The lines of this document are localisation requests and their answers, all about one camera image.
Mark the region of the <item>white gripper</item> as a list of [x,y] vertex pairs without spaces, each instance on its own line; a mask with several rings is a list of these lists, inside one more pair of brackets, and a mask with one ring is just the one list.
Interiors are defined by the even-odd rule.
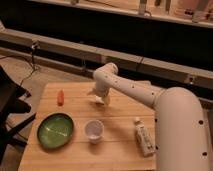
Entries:
[[103,105],[109,105],[110,104],[110,96],[108,90],[98,90],[96,88],[93,88],[91,91],[88,92],[88,95],[94,95],[99,96],[102,98],[105,104]]

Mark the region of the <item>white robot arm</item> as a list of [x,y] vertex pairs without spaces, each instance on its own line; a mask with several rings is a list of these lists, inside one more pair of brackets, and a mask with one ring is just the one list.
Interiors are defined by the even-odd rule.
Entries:
[[194,93],[120,77],[114,63],[97,68],[93,79],[91,94],[105,103],[114,88],[155,111],[156,171],[211,171],[204,113]]

